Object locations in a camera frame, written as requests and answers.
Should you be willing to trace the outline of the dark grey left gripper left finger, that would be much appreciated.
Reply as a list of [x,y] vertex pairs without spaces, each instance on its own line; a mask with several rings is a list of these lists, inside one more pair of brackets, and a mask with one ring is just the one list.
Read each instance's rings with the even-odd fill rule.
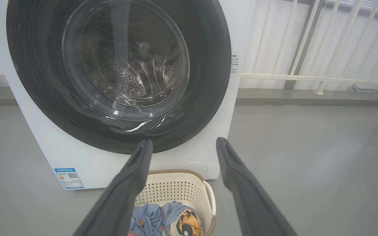
[[128,234],[135,199],[145,187],[152,155],[152,141],[141,141],[78,226],[75,236]]

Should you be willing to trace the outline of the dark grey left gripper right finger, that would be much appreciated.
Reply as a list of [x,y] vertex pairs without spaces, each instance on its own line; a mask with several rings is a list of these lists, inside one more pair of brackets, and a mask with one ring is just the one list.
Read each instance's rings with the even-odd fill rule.
[[217,138],[216,150],[222,181],[233,195],[243,236],[297,235],[228,140]]

